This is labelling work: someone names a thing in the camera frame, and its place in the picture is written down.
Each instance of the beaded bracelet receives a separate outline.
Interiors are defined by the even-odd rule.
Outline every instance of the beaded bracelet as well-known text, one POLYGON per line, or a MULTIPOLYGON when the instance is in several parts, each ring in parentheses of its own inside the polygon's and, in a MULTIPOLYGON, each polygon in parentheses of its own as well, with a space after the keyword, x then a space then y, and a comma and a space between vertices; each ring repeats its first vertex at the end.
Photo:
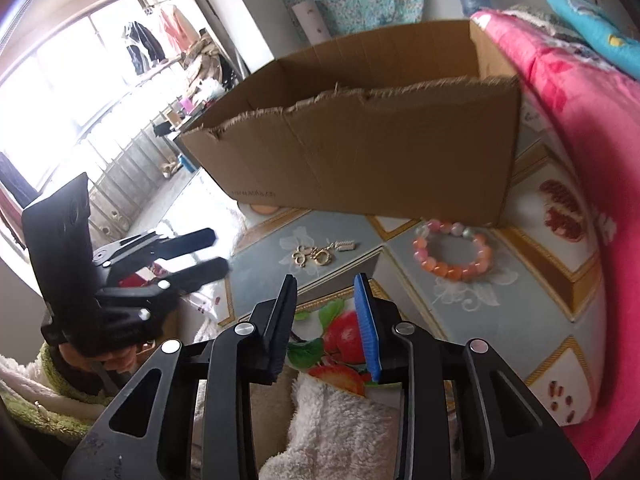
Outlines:
POLYGON ((414 258, 420 266, 427 272, 432 272, 441 278, 459 282, 472 280, 481 274, 484 274, 491 266, 492 253, 491 247, 486 243, 486 237, 481 233, 476 233, 471 227, 465 227, 460 222, 452 224, 450 222, 440 222, 432 219, 427 222, 426 226, 416 229, 416 239, 414 240, 414 258), (471 240, 478 249, 478 257, 476 260, 466 266, 450 265, 446 262, 439 262, 432 256, 429 256, 428 237, 431 233, 441 233, 444 235, 452 235, 463 237, 471 240))

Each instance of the hanging jacket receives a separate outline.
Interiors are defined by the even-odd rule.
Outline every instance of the hanging jacket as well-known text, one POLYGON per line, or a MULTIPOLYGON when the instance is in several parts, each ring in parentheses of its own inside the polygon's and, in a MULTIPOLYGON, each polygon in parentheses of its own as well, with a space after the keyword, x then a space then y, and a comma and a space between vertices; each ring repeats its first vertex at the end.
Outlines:
POLYGON ((163 5, 158 12, 160 29, 177 52, 187 52, 200 38, 193 25, 175 5, 163 5))
POLYGON ((140 52, 140 48, 135 44, 127 45, 127 51, 131 56, 131 62, 133 63, 133 68, 136 69, 136 75, 142 75, 147 70, 149 70, 149 63, 144 56, 140 52))
POLYGON ((124 28, 123 37, 129 38, 136 44, 141 44, 147 53, 151 61, 164 61, 166 56, 164 50, 156 37, 146 28, 138 22, 129 22, 124 28))

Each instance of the cardboard box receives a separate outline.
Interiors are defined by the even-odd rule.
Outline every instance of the cardboard box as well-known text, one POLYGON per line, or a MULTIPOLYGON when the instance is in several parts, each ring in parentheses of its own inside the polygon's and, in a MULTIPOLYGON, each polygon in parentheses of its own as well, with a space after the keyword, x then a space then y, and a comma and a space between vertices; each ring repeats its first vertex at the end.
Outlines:
POLYGON ((240 202, 489 225, 519 115, 516 72, 480 28, 426 22, 274 60, 180 140, 240 202))

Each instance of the torn cardboard edge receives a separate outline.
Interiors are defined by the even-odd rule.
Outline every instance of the torn cardboard edge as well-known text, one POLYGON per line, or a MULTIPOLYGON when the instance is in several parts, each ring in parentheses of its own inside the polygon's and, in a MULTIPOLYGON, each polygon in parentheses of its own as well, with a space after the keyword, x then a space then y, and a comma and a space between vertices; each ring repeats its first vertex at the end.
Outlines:
POLYGON ((334 98, 340 97, 350 97, 357 96, 361 101, 371 101, 375 99, 385 99, 390 97, 398 97, 405 94, 409 94, 412 92, 419 92, 421 90, 433 89, 433 88, 441 88, 441 87, 456 87, 460 88, 461 86, 467 88, 477 89, 486 89, 487 91, 493 88, 494 90, 503 91, 505 87, 518 86, 519 87, 519 79, 516 76, 506 77, 506 76, 488 76, 484 79, 462 76, 457 78, 444 78, 438 79, 434 81, 423 81, 420 83, 415 83, 412 85, 408 85, 402 88, 376 88, 376 89, 363 89, 363 88, 340 88, 338 83, 336 83, 336 87, 334 90, 327 90, 318 94, 315 97, 311 97, 308 99, 304 99, 296 102, 293 106, 289 107, 273 107, 273 108, 264 108, 259 110, 249 110, 244 112, 234 118, 228 119, 224 121, 222 124, 216 127, 205 127, 203 125, 190 130, 190 132, 203 131, 207 135, 210 135, 216 140, 220 140, 222 134, 224 134, 228 129, 235 126, 242 121, 250 121, 255 118, 259 118, 263 115, 268 114, 284 114, 290 115, 299 110, 303 110, 305 107, 312 106, 320 101, 326 101, 334 98))

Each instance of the gold jewelry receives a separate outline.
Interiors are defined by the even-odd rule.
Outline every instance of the gold jewelry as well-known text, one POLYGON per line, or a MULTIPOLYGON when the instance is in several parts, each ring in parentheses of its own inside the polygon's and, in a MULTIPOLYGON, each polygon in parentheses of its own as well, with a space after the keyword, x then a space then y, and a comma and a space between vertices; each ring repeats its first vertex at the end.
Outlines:
POLYGON ((356 248, 356 242, 353 240, 343 242, 332 242, 327 247, 307 247, 299 245, 291 257, 294 263, 299 267, 305 267, 306 262, 311 259, 316 265, 324 267, 331 263, 334 255, 331 251, 353 251, 356 248))

